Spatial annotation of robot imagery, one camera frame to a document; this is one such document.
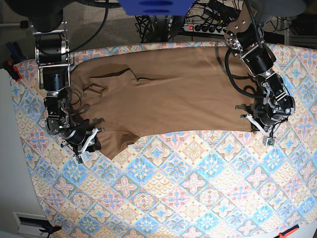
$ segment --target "air vent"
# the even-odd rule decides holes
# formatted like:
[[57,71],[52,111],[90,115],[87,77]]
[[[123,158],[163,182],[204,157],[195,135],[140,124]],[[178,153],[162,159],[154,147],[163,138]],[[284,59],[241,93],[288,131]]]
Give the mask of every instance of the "air vent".
[[41,226],[49,226],[50,223],[45,216],[27,213],[13,212],[18,223],[18,235],[26,238],[46,238],[47,233],[39,230]]

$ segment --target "garment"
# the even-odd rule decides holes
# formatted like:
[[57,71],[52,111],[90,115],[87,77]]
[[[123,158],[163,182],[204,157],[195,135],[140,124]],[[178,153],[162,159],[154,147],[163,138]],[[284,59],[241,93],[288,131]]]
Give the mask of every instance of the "garment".
[[[240,104],[254,100],[238,93],[219,61],[225,47],[164,49],[92,59],[71,74],[71,89],[90,108],[84,119],[104,118],[98,133],[102,152],[113,159],[145,135],[186,130],[251,131],[240,119]],[[246,76],[238,57],[233,74]],[[240,88],[255,84],[236,80]]]

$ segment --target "red clamp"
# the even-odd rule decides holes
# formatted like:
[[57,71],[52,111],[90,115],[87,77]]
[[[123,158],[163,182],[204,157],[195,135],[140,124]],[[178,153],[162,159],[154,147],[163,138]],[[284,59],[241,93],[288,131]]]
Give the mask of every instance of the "red clamp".
[[15,82],[18,82],[22,78],[18,68],[15,65],[12,65],[11,61],[8,60],[3,62],[3,68],[10,74]]
[[278,236],[276,236],[275,238],[286,238],[287,236],[289,236],[290,234],[294,233],[298,229],[299,229],[299,226],[295,225],[292,228],[284,231],[283,233],[278,234]]

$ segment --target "blue object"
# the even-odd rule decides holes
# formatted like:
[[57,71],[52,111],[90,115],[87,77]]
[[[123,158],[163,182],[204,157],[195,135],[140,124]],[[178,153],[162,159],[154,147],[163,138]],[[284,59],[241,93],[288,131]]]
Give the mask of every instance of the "blue object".
[[11,54],[13,54],[13,56],[18,60],[18,62],[26,60],[26,57],[21,55],[19,50],[11,42],[6,43],[6,47],[10,50]]
[[119,0],[127,15],[185,16],[194,0]]

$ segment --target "patterned tablecloth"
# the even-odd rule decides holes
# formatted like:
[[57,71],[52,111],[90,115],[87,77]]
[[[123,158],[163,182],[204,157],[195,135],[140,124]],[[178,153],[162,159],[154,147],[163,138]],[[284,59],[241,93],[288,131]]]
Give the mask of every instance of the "patterned tablecloth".
[[[162,43],[75,53],[73,65],[97,57],[221,43]],[[317,218],[317,51],[270,45],[275,70],[296,101],[277,131],[262,135],[185,131],[146,136],[113,161],[96,152],[76,166],[60,139],[45,131],[45,91],[34,60],[11,81],[26,162],[43,211],[61,225],[57,237],[237,238],[283,231]]]

